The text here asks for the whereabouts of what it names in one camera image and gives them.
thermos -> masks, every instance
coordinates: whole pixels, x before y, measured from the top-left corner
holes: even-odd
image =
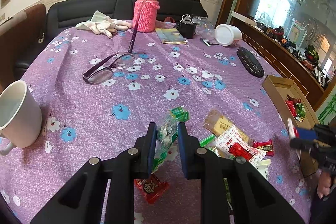
[[[135,2],[133,22],[137,19],[137,15],[143,1],[144,0],[136,0]],[[146,0],[139,16],[139,32],[151,32],[155,29],[156,14],[159,8],[160,6],[158,0]]]

white lid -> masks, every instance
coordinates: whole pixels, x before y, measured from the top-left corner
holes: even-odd
[[[215,29],[215,38],[222,46],[229,46],[234,40],[234,34],[230,25],[220,24]]]

metal screw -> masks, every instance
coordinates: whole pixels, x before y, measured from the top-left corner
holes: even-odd
[[[244,157],[237,157],[236,162],[239,164],[244,164],[246,162],[246,159]]]
[[[99,162],[99,159],[97,157],[93,157],[89,160],[89,163],[92,165],[95,165]]]
[[[196,149],[196,152],[199,153],[200,155],[203,155],[207,152],[207,150],[204,147],[200,147]]]
[[[138,152],[139,152],[139,150],[137,150],[135,147],[130,148],[130,149],[128,150],[128,153],[129,153],[130,155],[135,155],[135,154],[138,153]]]

water in mug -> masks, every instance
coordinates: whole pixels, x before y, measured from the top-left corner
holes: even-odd
[[[13,117],[21,104],[20,100],[3,99],[0,101],[0,127],[4,126]]]

white mug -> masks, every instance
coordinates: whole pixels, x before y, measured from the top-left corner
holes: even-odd
[[[42,113],[25,81],[10,84],[0,95],[0,137],[10,143],[0,155],[13,148],[25,148],[37,139],[41,131]]]

